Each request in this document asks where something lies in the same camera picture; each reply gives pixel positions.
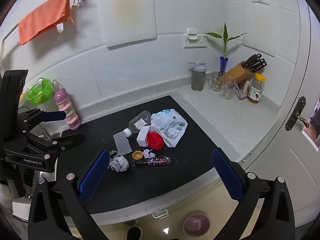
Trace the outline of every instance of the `bottle label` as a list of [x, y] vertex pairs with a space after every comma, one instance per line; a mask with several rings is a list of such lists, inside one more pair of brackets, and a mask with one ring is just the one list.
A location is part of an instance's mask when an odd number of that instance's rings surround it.
[[134, 126], [141, 130], [142, 127], [144, 127], [147, 123], [141, 118], [139, 121], [137, 121]]
[[257, 90], [253, 86], [250, 86], [248, 97], [250, 97], [254, 101], [260, 101], [263, 90]]

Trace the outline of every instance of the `door lock plate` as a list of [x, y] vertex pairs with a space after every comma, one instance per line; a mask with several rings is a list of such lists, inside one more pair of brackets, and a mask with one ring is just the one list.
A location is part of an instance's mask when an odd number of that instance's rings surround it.
[[295, 123], [298, 120], [297, 116], [300, 116], [300, 114], [301, 114], [303, 108], [305, 107], [305, 105], [306, 105], [306, 98], [305, 97], [300, 97], [298, 102], [297, 102], [297, 105], [296, 105], [294, 111], [292, 112], [292, 114], [290, 116], [290, 119], [285, 124], [285, 129], [287, 131], [292, 130], [293, 126], [295, 125]]

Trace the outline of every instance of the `blue and white vase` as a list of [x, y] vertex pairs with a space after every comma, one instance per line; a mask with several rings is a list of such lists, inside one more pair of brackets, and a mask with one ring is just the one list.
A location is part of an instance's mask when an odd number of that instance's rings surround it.
[[223, 76], [225, 70], [226, 70], [226, 66], [228, 63], [228, 58], [226, 57], [220, 57], [220, 73], [219, 76]]

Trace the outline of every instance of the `knife block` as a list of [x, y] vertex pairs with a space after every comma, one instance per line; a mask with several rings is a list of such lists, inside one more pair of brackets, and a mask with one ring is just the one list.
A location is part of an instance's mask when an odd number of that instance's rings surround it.
[[227, 73], [223, 75], [223, 79], [228, 82], [240, 83], [243, 80], [251, 78], [252, 72], [248, 68], [243, 68], [241, 64], [244, 61], [241, 61], [238, 65], [234, 66]]

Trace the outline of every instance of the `pink stacked container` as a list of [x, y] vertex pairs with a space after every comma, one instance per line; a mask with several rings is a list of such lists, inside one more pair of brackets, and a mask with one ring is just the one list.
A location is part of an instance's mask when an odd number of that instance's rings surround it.
[[81, 125], [81, 121], [69, 100], [69, 95], [66, 90], [64, 88], [57, 90], [56, 92], [54, 92], [53, 97], [59, 110], [66, 112], [67, 117], [65, 118], [65, 120], [70, 129], [75, 130], [79, 128], [79, 126]]

